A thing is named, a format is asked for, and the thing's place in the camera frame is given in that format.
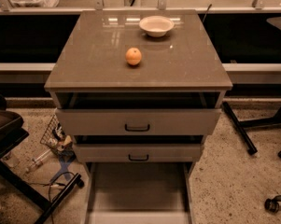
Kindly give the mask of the grey drawer cabinet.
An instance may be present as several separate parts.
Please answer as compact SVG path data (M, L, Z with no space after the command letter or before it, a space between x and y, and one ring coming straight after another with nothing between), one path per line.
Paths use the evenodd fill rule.
M45 88L56 109L219 109L231 81L192 10L154 38L142 10L81 13ZM126 51L142 60L129 65ZM74 144L200 144L210 135L70 135Z

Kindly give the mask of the plastic bottle on floor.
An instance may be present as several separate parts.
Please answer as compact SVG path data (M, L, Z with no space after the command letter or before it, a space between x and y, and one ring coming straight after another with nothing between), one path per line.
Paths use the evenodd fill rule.
M39 156L32 158L31 163L26 167L25 172L27 174L35 171L39 167L41 167L51 156L53 153L50 149L42 152Z

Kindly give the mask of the orange fruit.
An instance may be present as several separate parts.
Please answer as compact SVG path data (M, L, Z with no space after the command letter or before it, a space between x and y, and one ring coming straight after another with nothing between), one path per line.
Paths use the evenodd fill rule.
M130 48L126 51L125 60L129 65L138 65L142 60L142 53L138 48Z

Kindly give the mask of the grey drawer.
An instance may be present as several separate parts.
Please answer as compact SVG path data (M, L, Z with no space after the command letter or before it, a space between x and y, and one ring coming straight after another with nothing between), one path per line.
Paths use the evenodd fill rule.
M195 224L190 165L94 163L81 224Z
M70 135L207 135L219 109L56 109Z
M200 144L74 144L80 162L193 162L204 150Z

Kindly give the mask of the black table leg frame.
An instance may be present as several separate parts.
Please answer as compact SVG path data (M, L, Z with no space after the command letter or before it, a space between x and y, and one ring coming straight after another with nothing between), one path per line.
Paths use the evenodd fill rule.
M0 176L24 194L34 204L40 207L43 213L35 224L44 224L62 200L71 192L71 190L75 186L82 189L84 187L84 182L81 179L81 174L74 174L57 196L52 201L49 201L29 184L23 181L19 176L15 175L5 164L1 162L1 159L20 142L22 142L28 135L29 133L23 128L19 128L5 137L0 137Z

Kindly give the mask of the black caster wheel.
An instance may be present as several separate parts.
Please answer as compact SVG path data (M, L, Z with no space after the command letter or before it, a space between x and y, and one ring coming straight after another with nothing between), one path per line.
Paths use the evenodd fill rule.
M277 195L272 199L267 199L264 202L264 208L266 211L277 213L279 211L279 203L281 202L281 195Z

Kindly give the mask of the dark tray left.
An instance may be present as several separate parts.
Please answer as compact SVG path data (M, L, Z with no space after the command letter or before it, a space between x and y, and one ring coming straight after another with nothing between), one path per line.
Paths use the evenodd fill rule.
M22 117L7 110L7 100L0 94L0 142L10 133L19 129L23 124Z

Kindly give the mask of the white bowl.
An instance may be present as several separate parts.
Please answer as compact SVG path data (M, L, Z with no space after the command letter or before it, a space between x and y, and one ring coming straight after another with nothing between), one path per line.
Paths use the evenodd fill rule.
M175 24L163 16L149 16L139 22L139 27L151 37L163 37L174 28Z

